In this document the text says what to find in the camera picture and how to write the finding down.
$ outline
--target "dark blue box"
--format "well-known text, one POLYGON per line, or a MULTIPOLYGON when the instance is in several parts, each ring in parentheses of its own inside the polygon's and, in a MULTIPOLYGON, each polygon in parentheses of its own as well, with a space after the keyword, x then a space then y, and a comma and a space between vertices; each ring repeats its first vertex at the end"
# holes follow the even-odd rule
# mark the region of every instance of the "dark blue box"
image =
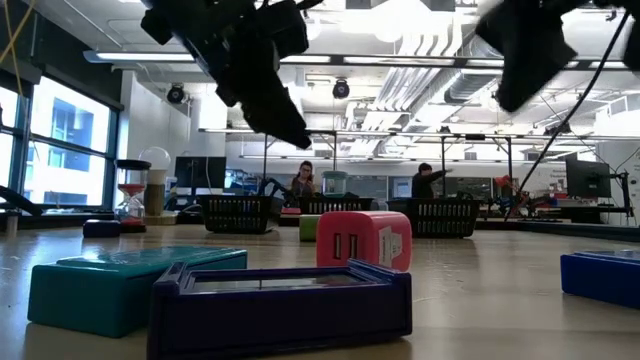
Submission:
POLYGON ((188 271, 153 286, 147 359, 220 359, 366 344, 412 331, 411 275, 347 267, 188 271))
POLYGON ((560 267, 564 292, 640 308, 640 252, 578 252, 563 255, 560 267))

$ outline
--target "woman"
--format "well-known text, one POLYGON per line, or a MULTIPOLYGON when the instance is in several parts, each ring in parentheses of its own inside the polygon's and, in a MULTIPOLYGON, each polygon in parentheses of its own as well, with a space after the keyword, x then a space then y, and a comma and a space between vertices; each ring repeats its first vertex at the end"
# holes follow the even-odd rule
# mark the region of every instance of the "woman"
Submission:
POLYGON ((313 185, 313 165, 309 161, 300 164, 298 175, 291 181, 291 192, 295 197, 311 197, 316 192, 313 185))

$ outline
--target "computer monitor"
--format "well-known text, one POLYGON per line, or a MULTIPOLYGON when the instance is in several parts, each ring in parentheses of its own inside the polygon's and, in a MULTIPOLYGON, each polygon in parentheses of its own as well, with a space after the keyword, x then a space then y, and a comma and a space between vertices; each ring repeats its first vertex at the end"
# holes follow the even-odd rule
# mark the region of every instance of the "computer monitor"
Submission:
POLYGON ((226 168, 226 157, 179 156, 176 158, 176 185, 191 189, 223 189, 226 168))
POLYGON ((611 174, 608 164, 573 159, 567 159, 565 163, 569 196, 611 197, 611 174))

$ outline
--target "purple plastic tray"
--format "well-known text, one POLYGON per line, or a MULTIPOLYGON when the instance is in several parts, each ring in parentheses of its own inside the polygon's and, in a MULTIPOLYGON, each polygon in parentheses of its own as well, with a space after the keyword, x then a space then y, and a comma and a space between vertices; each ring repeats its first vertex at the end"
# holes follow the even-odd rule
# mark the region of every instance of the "purple plastic tray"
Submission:
POLYGON ((153 286, 147 359, 219 359, 366 344, 412 331, 411 275, 347 267, 186 271, 153 286))

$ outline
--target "security camera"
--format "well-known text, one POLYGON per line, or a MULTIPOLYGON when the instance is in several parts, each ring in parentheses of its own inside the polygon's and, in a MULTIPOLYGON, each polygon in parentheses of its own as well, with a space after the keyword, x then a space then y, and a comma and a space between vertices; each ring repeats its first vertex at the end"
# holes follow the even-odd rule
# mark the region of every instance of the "security camera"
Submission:
POLYGON ((341 100, 349 97, 349 84, 346 79, 336 80, 336 84, 333 86, 333 97, 341 100))
POLYGON ((184 104, 189 100, 189 95, 184 92, 184 84, 173 84, 167 93, 167 101, 171 104, 184 104))

